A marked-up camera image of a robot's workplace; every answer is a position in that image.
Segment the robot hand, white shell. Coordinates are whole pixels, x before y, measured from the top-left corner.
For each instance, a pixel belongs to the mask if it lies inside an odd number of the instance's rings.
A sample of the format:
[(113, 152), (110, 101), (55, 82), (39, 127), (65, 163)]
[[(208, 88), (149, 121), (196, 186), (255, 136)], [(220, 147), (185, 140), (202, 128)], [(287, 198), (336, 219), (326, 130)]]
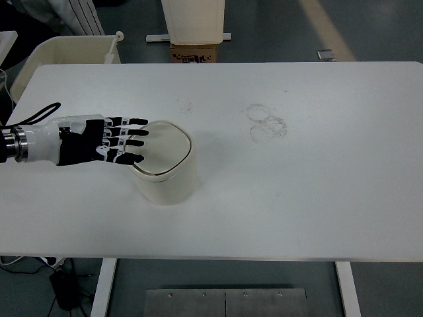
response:
[(94, 161), (133, 165), (144, 157), (128, 153), (124, 147), (142, 147), (143, 140), (130, 138), (147, 136), (149, 132), (141, 128), (147, 124), (141, 118), (86, 115), (54, 118), (43, 125), (23, 125), (26, 161), (47, 160), (58, 166)]

